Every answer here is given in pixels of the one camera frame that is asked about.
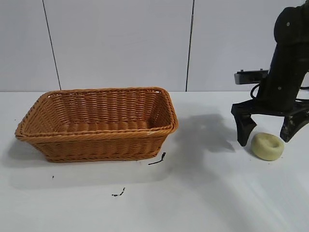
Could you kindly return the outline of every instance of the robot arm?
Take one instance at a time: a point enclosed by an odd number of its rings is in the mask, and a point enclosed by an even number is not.
[[[233,104],[238,142],[245,146],[256,126],[251,115],[283,116],[280,136],[285,142],[309,123],[309,100],[297,99],[309,70],[309,3],[288,7],[279,15],[274,29],[277,46],[269,71],[243,70],[235,74],[236,84],[259,87],[253,99]]]

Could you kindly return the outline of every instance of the black debris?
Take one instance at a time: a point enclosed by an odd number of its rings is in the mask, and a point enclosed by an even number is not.
[[[160,163],[160,162],[162,162],[163,161],[163,159],[164,159],[164,156],[166,155],[166,152],[163,152],[163,154],[162,154],[162,157],[161,157],[161,160],[160,161],[157,161],[157,162],[154,162],[154,163],[149,163],[148,165],[153,165],[153,164],[157,164],[157,163]]]
[[[120,194],[112,194],[112,196],[113,196],[113,197],[121,196],[122,194],[124,194],[125,189],[126,189],[126,188],[124,188]]]

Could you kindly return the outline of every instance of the yellow sponge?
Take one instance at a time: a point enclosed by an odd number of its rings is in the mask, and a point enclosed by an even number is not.
[[[284,143],[275,135],[258,133],[251,141],[251,150],[263,160],[274,161],[282,155]]]

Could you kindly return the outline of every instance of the wicker basket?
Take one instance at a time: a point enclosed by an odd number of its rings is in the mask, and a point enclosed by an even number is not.
[[[49,162],[156,156],[178,121],[161,88],[61,90],[43,94],[15,135]]]

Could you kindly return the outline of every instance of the white wall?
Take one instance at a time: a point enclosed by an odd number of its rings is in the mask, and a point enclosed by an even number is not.
[[[0,4],[0,91],[59,89],[42,0]]]
[[[192,0],[45,0],[63,89],[184,91]]]
[[[188,91],[248,90],[268,69],[274,23],[304,0],[195,0]],[[44,0],[63,89],[184,91],[193,0]],[[0,91],[59,89],[42,0],[0,5]],[[304,86],[309,86],[309,78]]]
[[[301,0],[195,0],[189,91],[248,90],[234,73],[268,69],[273,28],[285,7]]]

